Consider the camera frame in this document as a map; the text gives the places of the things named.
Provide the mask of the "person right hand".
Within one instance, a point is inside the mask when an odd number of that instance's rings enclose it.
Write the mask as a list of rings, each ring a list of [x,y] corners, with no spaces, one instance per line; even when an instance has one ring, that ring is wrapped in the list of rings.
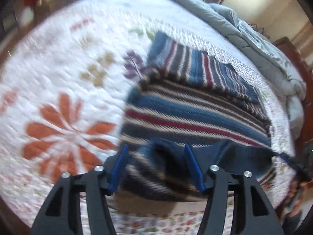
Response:
[[[296,180],[293,180],[290,183],[288,194],[285,198],[286,204],[284,222],[287,221],[293,223],[294,226],[297,226],[302,214],[302,205],[305,200],[307,193],[307,183],[298,183]]]

